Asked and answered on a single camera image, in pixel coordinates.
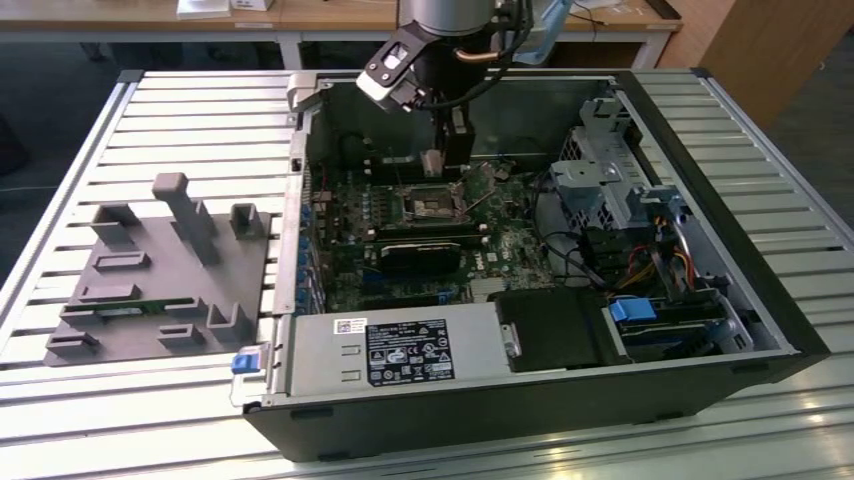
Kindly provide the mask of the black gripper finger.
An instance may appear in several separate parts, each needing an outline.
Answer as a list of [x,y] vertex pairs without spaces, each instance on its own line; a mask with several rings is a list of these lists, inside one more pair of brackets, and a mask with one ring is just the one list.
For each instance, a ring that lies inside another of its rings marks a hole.
[[475,129],[469,123],[444,124],[436,128],[435,147],[443,158],[443,167],[459,167],[469,162]]

